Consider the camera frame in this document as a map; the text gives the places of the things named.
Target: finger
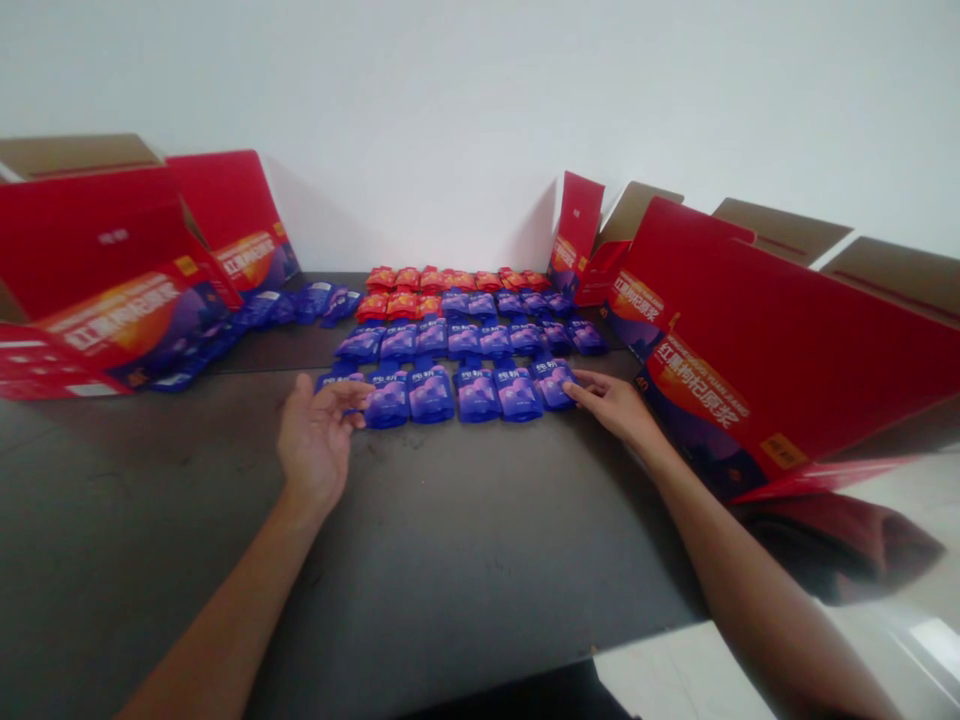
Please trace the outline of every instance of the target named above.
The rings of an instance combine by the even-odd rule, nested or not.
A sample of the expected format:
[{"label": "finger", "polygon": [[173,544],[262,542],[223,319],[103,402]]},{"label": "finger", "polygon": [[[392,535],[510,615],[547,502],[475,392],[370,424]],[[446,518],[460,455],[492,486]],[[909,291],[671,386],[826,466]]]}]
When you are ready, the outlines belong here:
[{"label": "finger", "polygon": [[563,391],[570,396],[571,399],[575,400],[579,405],[585,407],[590,412],[595,412],[600,408],[600,403],[603,402],[602,398],[597,397],[591,392],[587,392],[587,389],[580,387],[579,385],[571,382],[565,382],[563,384]]}]

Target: cardboard box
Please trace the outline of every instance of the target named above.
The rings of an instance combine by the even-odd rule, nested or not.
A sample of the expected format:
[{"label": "cardboard box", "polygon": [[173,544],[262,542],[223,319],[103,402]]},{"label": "cardboard box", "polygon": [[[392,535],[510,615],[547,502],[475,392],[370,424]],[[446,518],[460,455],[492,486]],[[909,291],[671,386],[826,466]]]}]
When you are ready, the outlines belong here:
[{"label": "cardboard box", "polygon": [[198,235],[244,302],[299,272],[255,151],[170,157],[167,166]]},{"label": "cardboard box", "polygon": [[651,201],[603,311],[647,403],[725,501],[889,469],[849,453],[956,402],[960,262],[861,238],[818,273],[752,236]]},{"label": "cardboard box", "polygon": [[599,183],[571,172],[563,175],[560,220],[547,275],[557,290],[581,307],[606,300],[650,201],[661,197],[683,202],[677,193],[631,182],[597,232],[603,192]]},{"label": "cardboard box", "polygon": [[60,178],[102,168],[44,170],[27,162],[40,145],[13,145],[0,142],[0,396],[131,393],[226,313],[176,183],[146,157]]}]

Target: yellow label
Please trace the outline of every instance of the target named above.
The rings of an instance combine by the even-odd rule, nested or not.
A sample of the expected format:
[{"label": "yellow label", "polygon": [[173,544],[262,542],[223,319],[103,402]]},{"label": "yellow label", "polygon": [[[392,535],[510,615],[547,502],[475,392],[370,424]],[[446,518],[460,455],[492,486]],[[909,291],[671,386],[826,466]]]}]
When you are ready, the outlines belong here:
[{"label": "yellow label", "polygon": [[807,456],[803,454],[803,451],[787,440],[783,433],[771,435],[760,443],[760,447],[770,456],[771,460],[784,470],[789,470],[807,462]]},{"label": "yellow label", "polygon": [[174,261],[177,264],[177,267],[180,268],[180,272],[183,273],[184,277],[190,277],[197,271],[197,264],[193,261],[193,258],[189,255],[184,255],[179,257]]}]

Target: dark table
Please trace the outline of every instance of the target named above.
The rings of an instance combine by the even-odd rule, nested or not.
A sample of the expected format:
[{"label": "dark table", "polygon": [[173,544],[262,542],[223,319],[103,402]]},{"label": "dark table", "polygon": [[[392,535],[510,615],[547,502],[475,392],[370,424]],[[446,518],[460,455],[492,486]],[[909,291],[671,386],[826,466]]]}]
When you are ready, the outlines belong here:
[{"label": "dark table", "polygon": [[[282,483],[277,368],[333,343],[281,335],[182,395],[0,404],[4,717],[116,711],[240,558]],[[249,715],[391,717],[705,617],[657,493],[586,414],[363,431]]]}]

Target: red pouch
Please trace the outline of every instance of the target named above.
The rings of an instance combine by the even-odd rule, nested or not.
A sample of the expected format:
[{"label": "red pouch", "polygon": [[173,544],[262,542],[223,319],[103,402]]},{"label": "red pouch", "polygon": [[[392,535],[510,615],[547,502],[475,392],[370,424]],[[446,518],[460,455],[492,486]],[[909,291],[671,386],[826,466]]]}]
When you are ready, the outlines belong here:
[{"label": "red pouch", "polygon": [[395,292],[387,302],[387,320],[406,318],[413,320],[417,316],[417,296],[408,292]]},{"label": "red pouch", "polygon": [[417,320],[423,320],[427,315],[440,317],[443,314],[440,312],[440,301],[439,295],[421,295],[420,304],[417,305]]},{"label": "red pouch", "polygon": [[500,279],[503,281],[505,288],[513,290],[514,292],[519,292],[524,288],[530,287],[530,283],[527,282],[527,279],[523,275],[508,267],[500,268]]},{"label": "red pouch", "polygon": [[444,291],[443,273],[434,265],[427,265],[420,273],[420,291],[426,295],[439,295]]},{"label": "red pouch", "polygon": [[398,292],[416,292],[419,289],[420,272],[416,268],[401,268],[397,270]]},{"label": "red pouch", "polygon": [[357,308],[357,320],[383,320],[387,317],[387,296],[384,293],[372,293],[360,301]]},{"label": "red pouch", "polygon": [[371,293],[390,292],[396,286],[397,276],[393,269],[386,265],[371,270],[370,276],[367,278],[367,291]]},{"label": "red pouch", "polygon": [[503,283],[500,282],[500,278],[496,273],[487,272],[481,270],[475,276],[477,281],[477,290],[482,292],[493,292],[503,287]]},{"label": "red pouch", "polygon": [[547,280],[546,275],[544,275],[543,273],[534,272],[533,270],[524,270],[523,277],[526,279],[528,283],[530,283],[530,287],[533,288],[536,292],[549,290],[551,287],[553,287],[550,284],[550,281]]}]

